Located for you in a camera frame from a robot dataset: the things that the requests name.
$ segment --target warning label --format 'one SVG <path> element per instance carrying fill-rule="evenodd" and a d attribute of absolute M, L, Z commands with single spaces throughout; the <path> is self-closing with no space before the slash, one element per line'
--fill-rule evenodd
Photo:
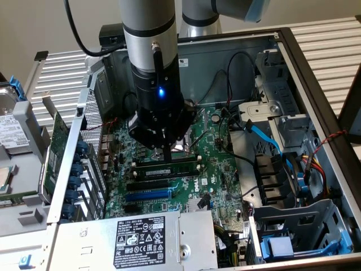
<path fill-rule="evenodd" d="M 116 269 L 164 263 L 164 216 L 118 222 L 114 252 Z"/>

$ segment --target screw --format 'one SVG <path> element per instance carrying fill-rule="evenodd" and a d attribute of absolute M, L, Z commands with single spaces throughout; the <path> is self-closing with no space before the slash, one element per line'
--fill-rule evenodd
<path fill-rule="evenodd" d="M 278 112 L 278 106 L 271 106 L 270 110 L 272 113 L 276 113 L 276 112 Z"/>

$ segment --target blue latch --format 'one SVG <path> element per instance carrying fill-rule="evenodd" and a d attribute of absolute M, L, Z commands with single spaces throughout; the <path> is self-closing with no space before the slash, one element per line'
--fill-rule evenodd
<path fill-rule="evenodd" d="M 11 76 L 9 84 L 14 87 L 20 100 L 27 100 L 23 87 L 21 86 L 21 83 L 18 79 L 15 79 L 14 76 Z"/>
<path fill-rule="evenodd" d="M 19 261 L 19 269 L 20 270 L 32 269 L 33 266 L 30 265 L 31 258 L 32 258 L 31 254 L 21 257 Z"/>

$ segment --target blue led light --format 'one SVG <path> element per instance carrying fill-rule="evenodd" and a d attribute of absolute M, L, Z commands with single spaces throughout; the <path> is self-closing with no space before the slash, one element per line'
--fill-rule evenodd
<path fill-rule="evenodd" d="M 164 89 L 159 88 L 158 95 L 159 95 L 159 97 L 160 97 L 160 98 L 163 98 L 163 97 L 164 97 L 164 95 L 165 95 L 165 91 L 164 91 Z"/>

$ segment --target motherboard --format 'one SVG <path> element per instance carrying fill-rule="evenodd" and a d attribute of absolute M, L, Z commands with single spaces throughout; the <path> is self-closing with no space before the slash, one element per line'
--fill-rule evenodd
<path fill-rule="evenodd" d="M 220 119 L 221 111 L 214 107 L 201 110 L 185 139 L 174 147 L 171 164 L 162 164 L 161 153 L 133 140 L 125 124 L 115 128 L 109 135 L 114 140 L 107 142 L 107 149 L 112 153 L 111 159 L 118 160 L 119 165 L 113 163 L 108 168 L 110 194 L 106 218 L 178 210 L 199 211 L 200 200 L 207 198 L 210 206 L 204 209 L 212 210 L 216 223 L 225 229 L 241 231 L 241 201 L 230 197 L 230 194 L 240 195 L 239 179 L 235 178 L 235 159 L 221 151 L 219 146 Z M 225 129 L 226 124 L 223 124 L 222 136 Z M 170 178 L 165 181 L 168 181 L 171 195 L 166 198 L 155 195 L 153 199 L 137 200 L 139 194 L 129 192 L 130 187 L 144 186 L 151 181 L 162 182 L 167 174 Z"/>

